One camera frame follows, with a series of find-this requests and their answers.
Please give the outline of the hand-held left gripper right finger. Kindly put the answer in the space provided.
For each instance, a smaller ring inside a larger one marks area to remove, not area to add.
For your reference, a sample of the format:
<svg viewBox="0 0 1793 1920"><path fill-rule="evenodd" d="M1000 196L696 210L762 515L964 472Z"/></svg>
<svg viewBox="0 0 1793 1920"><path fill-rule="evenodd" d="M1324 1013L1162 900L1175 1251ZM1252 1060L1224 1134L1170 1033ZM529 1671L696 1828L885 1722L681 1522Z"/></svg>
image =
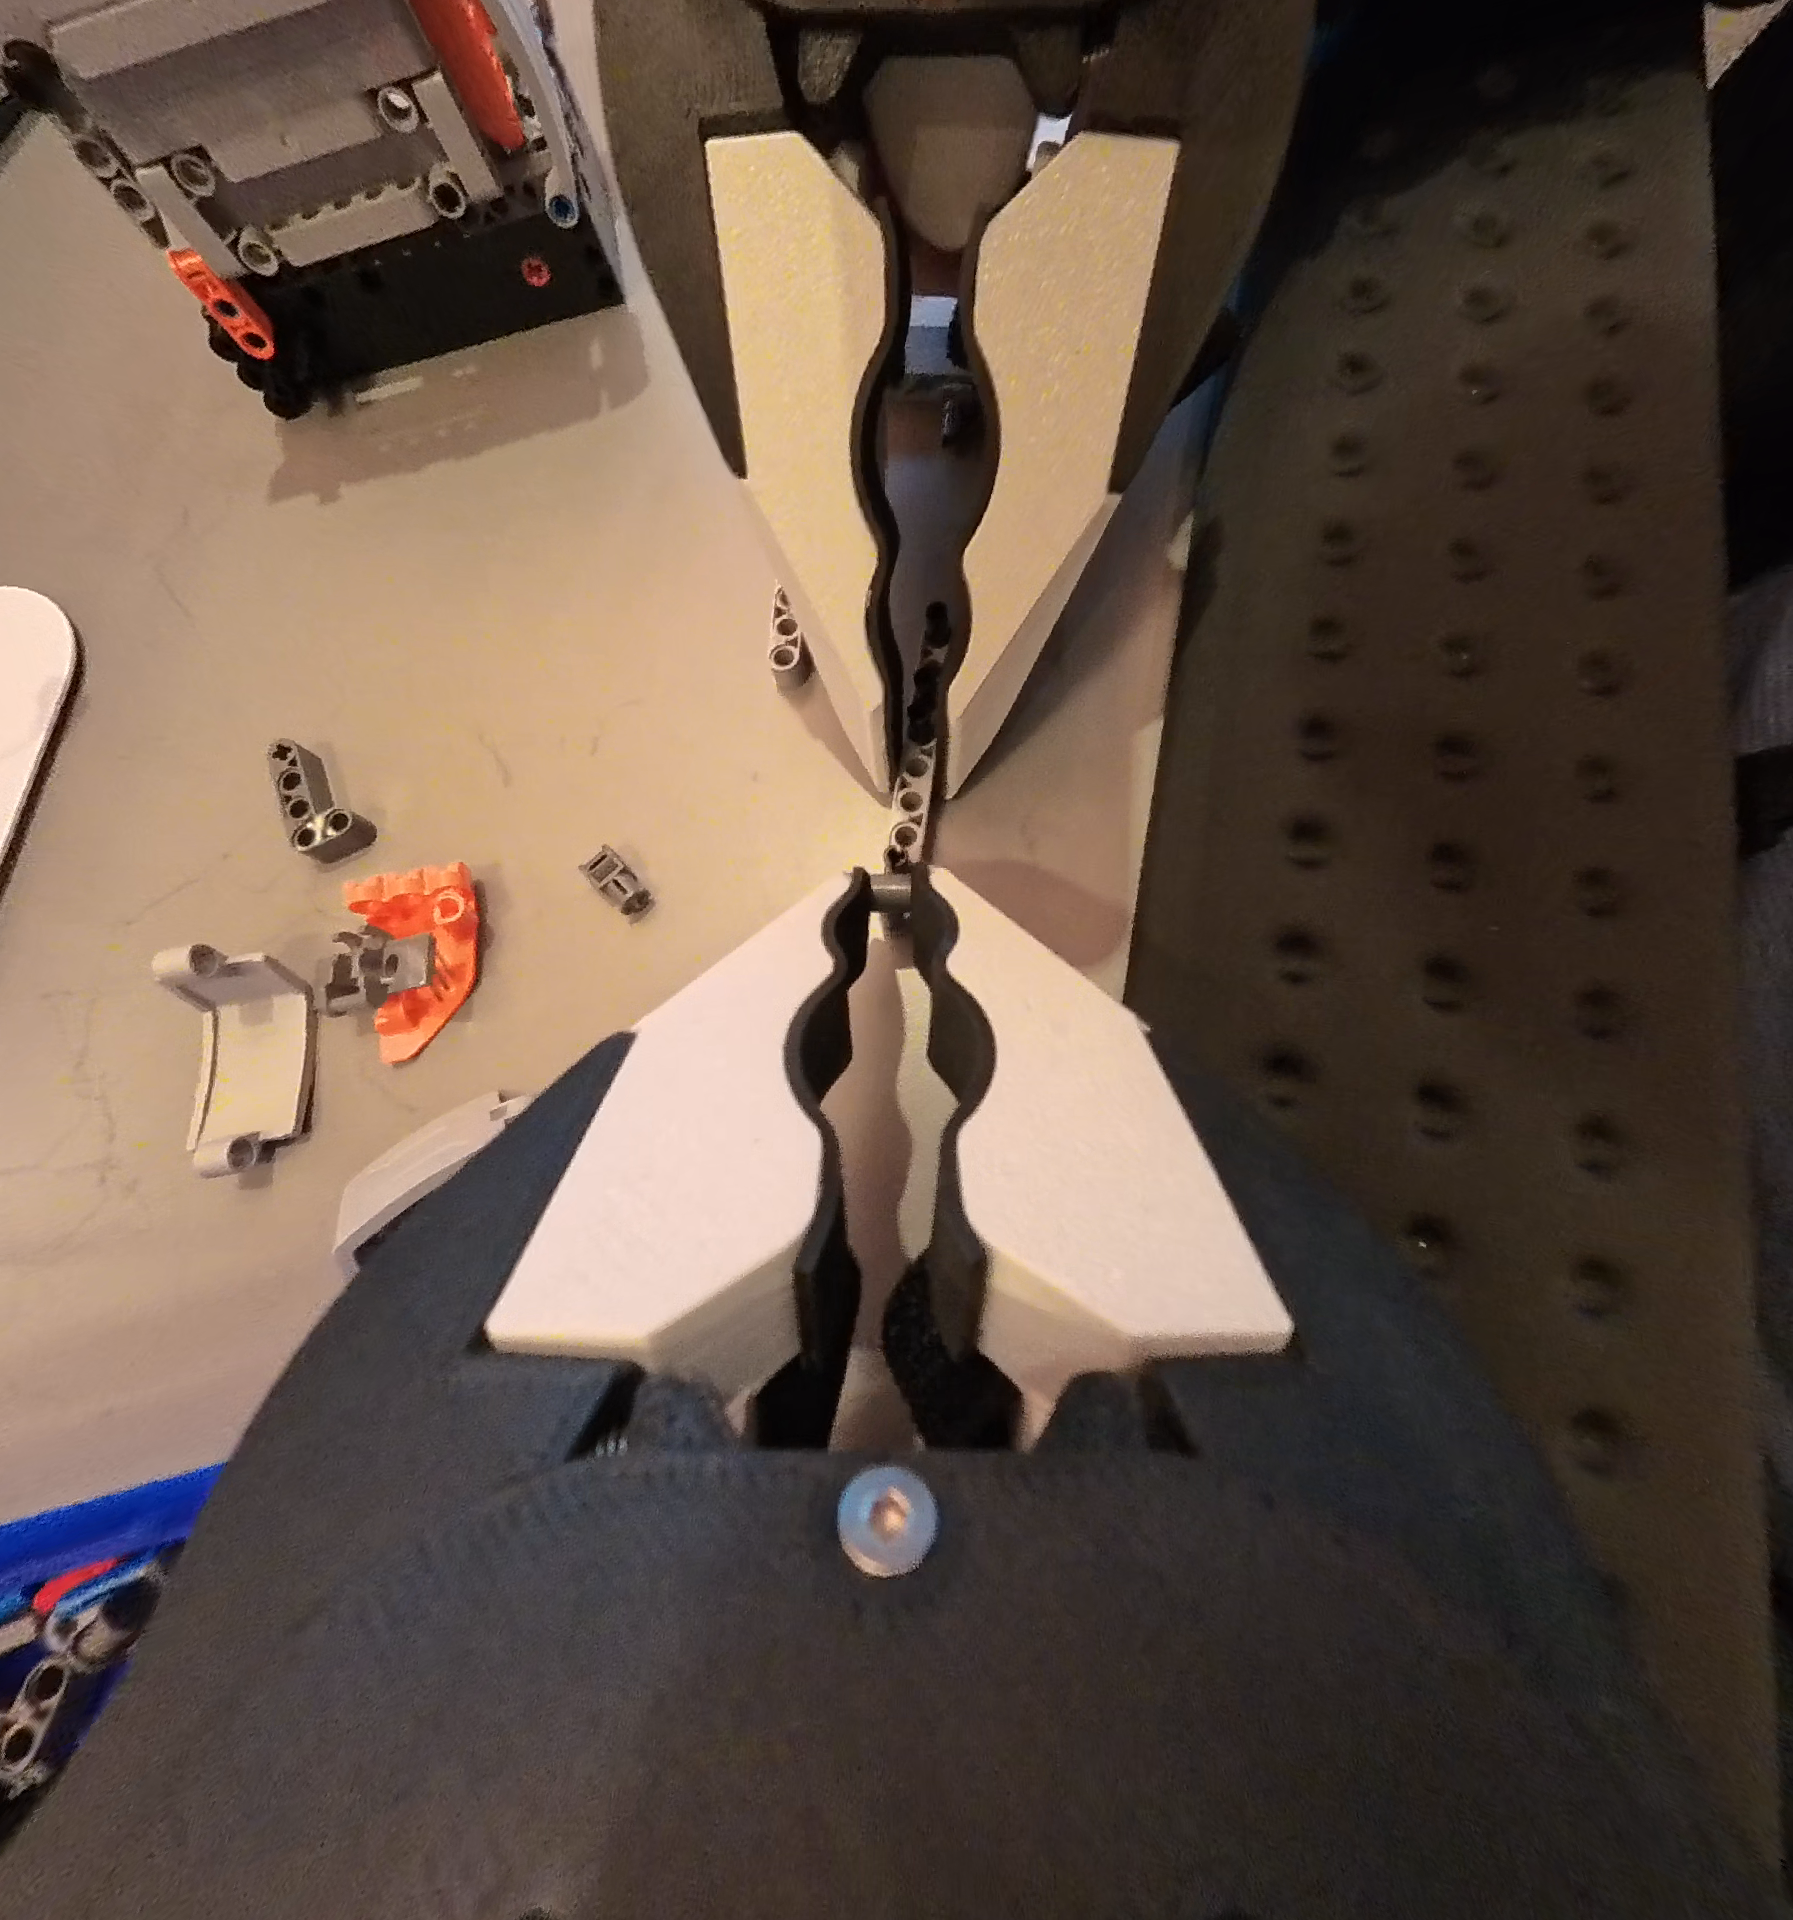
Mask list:
<svg viewBox="0 0 1793 1920"><path fill-rule="evenodd" d="M924 1271L951 1356L1129 1373L1279 1354L1292 1315L1143 1021L946 871L911 882L953 1091Z"/></svg>

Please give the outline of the light grey curved panel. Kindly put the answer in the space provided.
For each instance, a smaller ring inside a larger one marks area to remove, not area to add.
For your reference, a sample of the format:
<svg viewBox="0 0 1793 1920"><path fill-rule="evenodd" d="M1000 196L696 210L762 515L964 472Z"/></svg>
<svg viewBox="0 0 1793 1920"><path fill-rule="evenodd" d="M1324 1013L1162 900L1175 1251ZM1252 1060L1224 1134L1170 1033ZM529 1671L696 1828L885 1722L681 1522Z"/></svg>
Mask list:
<svg viewBox="0 0 1793 1920"><path fill-rule="evenodd" d="M201 942L158 951L149 972L204 1020L187 1164L201 1179L239 1176L305 1129L312 990L267 953L227 956Z"/></svg>

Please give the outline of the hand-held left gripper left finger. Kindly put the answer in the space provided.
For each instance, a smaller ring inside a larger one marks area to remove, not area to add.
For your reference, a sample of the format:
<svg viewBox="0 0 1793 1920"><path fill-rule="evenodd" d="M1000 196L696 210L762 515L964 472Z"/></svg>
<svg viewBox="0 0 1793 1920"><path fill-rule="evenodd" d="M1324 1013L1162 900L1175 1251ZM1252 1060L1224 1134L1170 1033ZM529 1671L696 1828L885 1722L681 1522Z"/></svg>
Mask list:
<svg viewBox="0 0 1793 1920"><path fill-rule="evenodd" d="M841 1147L873 880L825 880L630 1029L485 1320L500 1352L649 1373L847 1362L860 1306Z"/></svg>

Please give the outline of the grey and black toy vehicle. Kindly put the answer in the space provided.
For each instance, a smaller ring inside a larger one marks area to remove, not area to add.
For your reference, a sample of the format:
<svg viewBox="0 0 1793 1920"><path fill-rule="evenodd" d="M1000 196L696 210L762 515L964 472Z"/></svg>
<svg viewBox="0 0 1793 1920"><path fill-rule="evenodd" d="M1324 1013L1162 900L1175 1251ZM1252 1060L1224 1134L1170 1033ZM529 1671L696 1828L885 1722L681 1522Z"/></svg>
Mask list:
<svg viewBox="0 0 1793 1920"><path fill-rule="evenodd" d="M623 301L551 3L0 2L0 99L276 420Z"/></svg>

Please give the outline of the orange curved panel piece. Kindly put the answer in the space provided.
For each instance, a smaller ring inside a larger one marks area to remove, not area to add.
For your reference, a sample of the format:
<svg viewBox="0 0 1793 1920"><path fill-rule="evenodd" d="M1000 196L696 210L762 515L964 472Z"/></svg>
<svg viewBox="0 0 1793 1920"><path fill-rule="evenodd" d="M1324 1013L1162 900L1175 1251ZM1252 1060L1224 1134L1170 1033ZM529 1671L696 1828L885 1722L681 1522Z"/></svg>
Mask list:
<svg viewBox="0 0 1793 1920"><path fill-rule="evenodd" d="M464 1007L479 965L477 880L464 861L345 880L341 903L355 927L373 926L392 937L432 933L435 965L426 987L394 995L369 1013L380 1064L413 1062Z"/></svg>

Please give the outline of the light grey wing panel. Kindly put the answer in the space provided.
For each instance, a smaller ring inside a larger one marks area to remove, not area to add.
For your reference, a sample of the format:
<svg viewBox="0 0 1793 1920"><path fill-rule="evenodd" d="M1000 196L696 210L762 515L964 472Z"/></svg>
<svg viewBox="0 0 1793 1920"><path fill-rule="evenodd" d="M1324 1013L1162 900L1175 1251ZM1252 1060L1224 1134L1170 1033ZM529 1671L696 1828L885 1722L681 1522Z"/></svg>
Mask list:
<svg viewBox="0 0 1793 1920"><path fill-rule="evenodd" d="M337 1196L332 1268L345 1284L363 1248L408 1208L443 1188L532 1101L531 1094L482 1091L388 1146L355 1169Z"/></svg>

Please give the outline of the dark grey bent beam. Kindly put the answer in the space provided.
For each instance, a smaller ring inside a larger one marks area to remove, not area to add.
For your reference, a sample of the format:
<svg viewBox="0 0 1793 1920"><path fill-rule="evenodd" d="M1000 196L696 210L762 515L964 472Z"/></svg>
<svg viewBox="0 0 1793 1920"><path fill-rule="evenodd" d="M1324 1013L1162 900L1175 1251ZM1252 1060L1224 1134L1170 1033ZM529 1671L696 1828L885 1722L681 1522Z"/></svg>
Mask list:
<svg viewBox="0 0 1793 1920"><path fill-rule="evenodd" d="M332 865L373 843L373 821L335 800L324 759L305 743L289 735L273 738L266 767L287 843L298 853Z"/></svg>

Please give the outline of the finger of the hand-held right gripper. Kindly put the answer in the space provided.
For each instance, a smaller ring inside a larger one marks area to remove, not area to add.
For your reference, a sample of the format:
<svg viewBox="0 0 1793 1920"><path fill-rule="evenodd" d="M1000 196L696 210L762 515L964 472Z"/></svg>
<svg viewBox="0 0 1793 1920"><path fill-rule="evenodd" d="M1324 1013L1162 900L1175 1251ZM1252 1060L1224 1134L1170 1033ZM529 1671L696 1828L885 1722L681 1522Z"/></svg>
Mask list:
<svg viewBox="0 0 1793 1920"><path fill-rule="evenodd" d="M1180 143L1075 132L987 221L962 321L979 446L940 543L956 663L942 794L975 778L1127 481L1115 478Z"/></svg>
<svg viewBox="0 0 1793 1920"><path fill-rule="evenodd" d="M899 531L875 428L897 348L889 220L799 132L724 134L704 155L742 479L843 735L887 800Z"/></svg>

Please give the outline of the dark grey connector block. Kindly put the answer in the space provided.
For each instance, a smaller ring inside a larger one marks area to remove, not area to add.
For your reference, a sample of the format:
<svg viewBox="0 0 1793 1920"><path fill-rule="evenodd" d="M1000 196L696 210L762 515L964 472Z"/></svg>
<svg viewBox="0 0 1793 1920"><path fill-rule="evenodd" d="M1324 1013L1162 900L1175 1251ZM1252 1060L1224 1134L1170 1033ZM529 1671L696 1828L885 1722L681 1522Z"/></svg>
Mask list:
<svg viewBox="0 0 1793 1920"><path fill-rule="evenodd" d="M425 990L435 965L431 931L392 936L362 924L337 930L317 976L317 1003L325 1018L380 1012L394 995Z"/></svg>

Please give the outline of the long light grey holed beam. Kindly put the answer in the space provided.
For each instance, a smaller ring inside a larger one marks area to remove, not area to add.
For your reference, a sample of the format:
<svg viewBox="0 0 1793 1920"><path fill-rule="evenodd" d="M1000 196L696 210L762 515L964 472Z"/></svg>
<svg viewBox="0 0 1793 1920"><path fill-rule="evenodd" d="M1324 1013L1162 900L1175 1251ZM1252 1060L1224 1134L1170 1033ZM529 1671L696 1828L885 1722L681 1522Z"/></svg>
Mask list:
<svg viewBox="0 0 1793 1920"><path fill-rule="evenodd" d="M948 795L953 743L951 691L956 682L961 652L959 606L940 595L932 598L922 610L919 645L913 659L901 663L901 704L894 711L893 786L885 843L890 838L909 843L909 869L924 865L931 859L936 838L936 818ZM942 667L940 730L931 746L915 746L906 740L911 682L921 662L938 662Z"/></svg>

